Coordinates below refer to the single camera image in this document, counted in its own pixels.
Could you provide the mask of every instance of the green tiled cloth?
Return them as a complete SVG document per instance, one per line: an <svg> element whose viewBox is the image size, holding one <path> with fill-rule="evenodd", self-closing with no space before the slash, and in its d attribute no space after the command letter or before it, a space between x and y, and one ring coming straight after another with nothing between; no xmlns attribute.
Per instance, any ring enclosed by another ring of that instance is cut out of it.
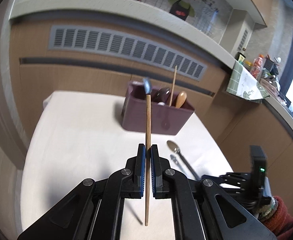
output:
<svg viewBox="0 0 293 240"><path fill-rule="evenodd" d="M256 79L238 61L235 62L233 72L226 89L230 94L261 103L269 93L256 81Z"/></svg>

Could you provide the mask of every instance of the air vent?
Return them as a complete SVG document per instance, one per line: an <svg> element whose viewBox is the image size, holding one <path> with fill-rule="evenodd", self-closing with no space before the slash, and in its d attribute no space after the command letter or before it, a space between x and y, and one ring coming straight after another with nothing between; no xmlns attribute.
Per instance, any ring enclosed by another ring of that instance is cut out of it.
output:
<svg viewBox="0 0 293 240"><path fill-rule="evenodd" d="M87 26L52 26L49 49L75 50L126 58L172 72L177 66L180 75L196 80L202 78L207 68L202 62L149 39Z"/></svg>
<svg viewBox="0 0 293 240"><path fill-rule="evenodd" d="M242 39L241 39L241 42L240 42L240 45L238 46L238 51L242 50L243 45L245 44L245 41L246 41L247 37L248 37L248 30L245 29L244 34L243 34Z"/></svg>

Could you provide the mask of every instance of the sleeve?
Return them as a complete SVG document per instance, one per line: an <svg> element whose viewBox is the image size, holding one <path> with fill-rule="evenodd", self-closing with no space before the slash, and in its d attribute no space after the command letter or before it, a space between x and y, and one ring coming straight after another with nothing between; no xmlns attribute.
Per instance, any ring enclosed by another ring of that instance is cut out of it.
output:
<svg viewBox="0 0 293 240"><path fill-rule="evenodd" d="M177 2L177 1L179 1L179 0L168 0L168 2L169 2L170 4L174 4L174 3Z"/></svg>
<svg viewBox="0 0 293 240"><path fill-rule="evenodd" d="M293 217L288 213L288 208L283 200L275 196L277 209L274 214L262 223L272 231L278 239L287 239L293 232Z"/></svg>

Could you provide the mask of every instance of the bottle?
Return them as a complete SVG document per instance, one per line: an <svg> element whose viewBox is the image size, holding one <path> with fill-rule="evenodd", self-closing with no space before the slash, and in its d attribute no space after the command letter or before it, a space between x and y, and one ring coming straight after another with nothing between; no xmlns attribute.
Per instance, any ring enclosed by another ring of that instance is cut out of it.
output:
<svg viewBox="0 0 293 240"><path fill-rule="evenodd" d="M293 113L293 102L291 102L290 106L288 107L288 109Z"/></svg>
<svg viewBox="0 0 293 240"><path fill-rule="evenodd" d="M253 66L250 70L251 75L257 79L259 77L259 74L262 70L262 63L263 63L263 55L260 54L259 57L257 57L254 62L253 62Z"/></svg>
<svg viewBox="0 0 293 240"><path fill-rule="evenodd" d="M250 72L251 67L252 67L252 63L247 61L247 60L245 60L243 66Z"/></svg>
<svg viewBox="0 0 293 240"><path fill-rule="evenodd" d="M242 48L241 52L238 52L235 57L235 59L242 65L243 65L243 62L246 58L244 55L245 50L246 50L245 48Z"/></svg>

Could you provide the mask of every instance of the chopstick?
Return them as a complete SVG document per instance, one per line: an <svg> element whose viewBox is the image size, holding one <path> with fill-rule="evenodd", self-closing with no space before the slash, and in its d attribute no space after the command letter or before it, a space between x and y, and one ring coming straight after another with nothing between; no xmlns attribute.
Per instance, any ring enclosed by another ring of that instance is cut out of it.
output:
<svg viewBox="0 0 293 240"><path fill-rule="evenodd" d="M172 88L171 88L171 96L170 96L170 102L169 102L169 106L172 105L172 99L173 99L173 92L174 92L174 85L175 85L175 78L176 78L176 70L177 70L177 66L175 66L174 69L174 76L173 76L173 83L172 83Z"/></svg>
<svg viewBox="0 0 293 240"><path fill-rule="evenodd" d="M151 95L146 95L146 203L145 203L145 226L149 224L150 203L150 156L151 155Z"/></svg>

